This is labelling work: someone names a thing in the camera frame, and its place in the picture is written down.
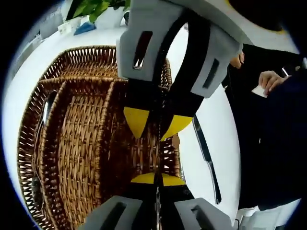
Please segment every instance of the white table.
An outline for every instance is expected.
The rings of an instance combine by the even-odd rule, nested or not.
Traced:
[[[5,95],[2,109],[2,136],[5,160],[14,189],[22,200],[17,175],[17,139],[19,125],[30,94],[38,79],[53,59],[62,51],[90,45],[115,45],[125,27],[114,30],[90,31],[78,36],[60,35],[46,39],[20,67]],[[181,30],[168,53],[173,79],[183,60],[188,33]],[[222,194],[217,207],[235,220],[240,190],[240,156],[236,126],[225,92],[219,87],[204,100],[197,112],[210,150]],[[187,185],[195,197],[203,197],[213,205],[213,185],[207,163],[203,160],[193,125],[180,132],[180,152]]]

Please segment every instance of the metal utensil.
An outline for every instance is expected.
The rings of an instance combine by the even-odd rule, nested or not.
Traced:
[[[222,196],[221,196],[219,184],[218,184],[217,179],[216,179],[215,170],[214,170],[211,155],[210,155],[210,152],[209,152],[209,149],[208,149],[208,146],[207,146],[207,142],[206,142],[205,136],[204,136],[202,129],[201,129],[201,125],[200,125],[196,115],[193,118],[193,126],[194,126],[194,129],[195,129],[195,132],[196,132],[198,142],[201,146],[201,152],[202,152],[202,155],[204,157],[204,160],[209,165],[210,174],[211,174],[212,183],[213,183],[215,202],[218,205],[222,201]]]
[[[38,148],[38,140],[43,128],[43,125],[46,125],[49,114],[50,114],[50,109],[53,104],[53,101],[57,95],[56,91],[52,91],[49,95],[49,97],[45,100],[44,104],[44,111],[43,111],[43,118],[40,119],[39,125],[38,125],[38,130],[35,136],[34,140],[34,152],[33,152],[33,158],[32,158],[32,167],[33,167],[33,172],[34,175],[32,177],[32,182],[31,182],[31,189],[32,189],[32,198],[34,200],[34,206],[38,209],[41,210],[44,204],[44,199],[43,199],[43,193],[42,193],[42,182],[39,179],[38,173],[37,173],[37,148]]]

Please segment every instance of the person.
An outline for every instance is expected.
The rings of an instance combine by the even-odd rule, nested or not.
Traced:
[[[276,97],[272,96],[275,95],[273,92],[291,78],[281,77],[283,66],[295,66],[299,60],[300,56],[295,54],[244,45],[243,52],[232,60],[228,68],[223,84],[227,86],[225,92],[233,111],[241,152],[239,208],[259,206],[264,210],[298,197],[291,191],[283,192],[280,181],[287,174],[280,172],[282,164],[278,158],[271,157],[276,156],[278,149],[270,144],[270,140],[277,141],[278,135],[274,133],[278,131],[278,126],[274,122],[277,114],[268,107],[271,98]],[[264,89],[268,98],[251,92],[257,85]],[[288,123],[284,121],[279,126],[284,127],[286,124]],[[294,142],[288,139],[287,143],[291,146]]]

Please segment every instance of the green plant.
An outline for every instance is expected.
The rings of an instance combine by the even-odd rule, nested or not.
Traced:
[[[123,6],[126,10],[130,6],[130,2],[131,0],[83,0],[77,7],[73,18],[89,15],[90,22],[93,23],[108,7],[117,10]]]

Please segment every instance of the blue object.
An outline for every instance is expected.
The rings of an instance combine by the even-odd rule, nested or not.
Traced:
[[[78,29],[76,29],[73,35],[79,35],[79,34],[94,30],[94,29],[96,29],[96,26],[93,23],[85,22]]]

